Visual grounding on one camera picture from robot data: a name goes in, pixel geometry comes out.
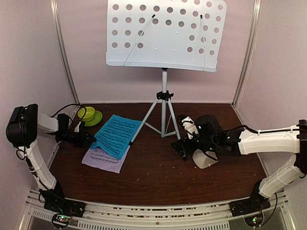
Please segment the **blue sheet music page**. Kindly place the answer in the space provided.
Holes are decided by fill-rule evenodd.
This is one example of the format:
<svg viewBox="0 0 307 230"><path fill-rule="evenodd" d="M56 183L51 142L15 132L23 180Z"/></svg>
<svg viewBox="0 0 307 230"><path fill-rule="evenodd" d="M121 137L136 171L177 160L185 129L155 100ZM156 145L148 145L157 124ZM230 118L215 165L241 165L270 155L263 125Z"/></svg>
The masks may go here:
<svg viewBox="0 0 307 230"><path fill-rule="evenodd" d="M139 120L112 115L94 135L96 142L91 144L90 149L100 148L111 157L121 160L140 125Z"/></svg>

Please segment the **white perforated music stand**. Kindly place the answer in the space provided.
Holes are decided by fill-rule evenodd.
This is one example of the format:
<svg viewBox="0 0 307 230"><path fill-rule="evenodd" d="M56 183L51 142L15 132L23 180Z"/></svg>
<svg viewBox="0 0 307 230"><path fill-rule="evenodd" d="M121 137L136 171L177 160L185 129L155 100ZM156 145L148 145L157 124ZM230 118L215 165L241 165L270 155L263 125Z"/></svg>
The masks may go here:
<svg viewBox="0 0 307 230"><path fill-rule="evenodd" d="M162 138L175 123L167 90L169 69L216 72L227 12L223 0L110 0L106 63L162 70Z"/></svg>

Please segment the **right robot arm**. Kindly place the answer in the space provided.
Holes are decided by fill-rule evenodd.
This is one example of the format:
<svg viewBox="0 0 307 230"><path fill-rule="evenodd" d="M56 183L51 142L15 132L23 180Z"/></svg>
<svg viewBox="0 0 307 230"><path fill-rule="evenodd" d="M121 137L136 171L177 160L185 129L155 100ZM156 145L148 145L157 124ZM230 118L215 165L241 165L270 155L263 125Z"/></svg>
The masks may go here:
<svg viewBox="0 0 307 230"><path fill-rule="evenodd" d="M192 157L197 167L208 168L221 156L243 156L252 153L288 152L290 159L269 177L257 182L246 208L257 211L278 190L307 174L307 122L280 129L254 130L246 125L224 130L213 115L196 120L180 115L178 122L187 135L171 147L187 160Z"/></svg>

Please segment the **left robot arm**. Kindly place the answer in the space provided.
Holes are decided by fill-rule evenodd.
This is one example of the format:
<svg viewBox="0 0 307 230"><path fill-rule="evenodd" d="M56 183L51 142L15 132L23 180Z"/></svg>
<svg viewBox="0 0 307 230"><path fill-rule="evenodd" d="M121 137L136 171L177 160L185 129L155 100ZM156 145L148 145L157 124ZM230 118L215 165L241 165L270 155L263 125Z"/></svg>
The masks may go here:
<svg viewBox="0 0 307 230"><path fill-rule="evenodd" d="M17 157L25 161L29 172L38 184L39 192L59 213L69 209L69 202L57 179L47 167L37 141L38 130L54 136L56 142L67 142L75 148L85 148L96 141L95 137L84 129L85 122L81 117L75 128L71 128L69 115L58 110L48 116L38 111L38 105L14 108L6 127L6 138L16 148Z"/></svg>

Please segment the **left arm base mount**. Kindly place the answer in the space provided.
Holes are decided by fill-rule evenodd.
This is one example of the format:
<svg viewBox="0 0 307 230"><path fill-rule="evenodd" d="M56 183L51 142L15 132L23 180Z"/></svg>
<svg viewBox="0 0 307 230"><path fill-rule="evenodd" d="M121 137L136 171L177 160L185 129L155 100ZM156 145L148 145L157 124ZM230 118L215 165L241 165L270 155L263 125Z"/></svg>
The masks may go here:
<svg viewBox="0 0 307 230"><path fill-rule="evenodd" d="M51 223L57 229L69 226L73 217L82 218L85 207L84 202L67 199L44 202L44 209L54 212Z"/></svg>

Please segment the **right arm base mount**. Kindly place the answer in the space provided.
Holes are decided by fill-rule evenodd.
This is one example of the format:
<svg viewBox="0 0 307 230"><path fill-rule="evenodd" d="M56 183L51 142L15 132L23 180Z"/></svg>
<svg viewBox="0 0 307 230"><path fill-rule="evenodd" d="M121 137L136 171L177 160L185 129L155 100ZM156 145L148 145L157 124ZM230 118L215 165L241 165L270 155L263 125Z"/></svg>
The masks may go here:
<svg viewBox="0 0 307 230"><path fill-rule="evenodd" d="M257 228L264 223L263 211L270 208L271 204L269 201L262 203L248 198L232 201L229 206L233 217L242 216L249 227Z"/></svg>

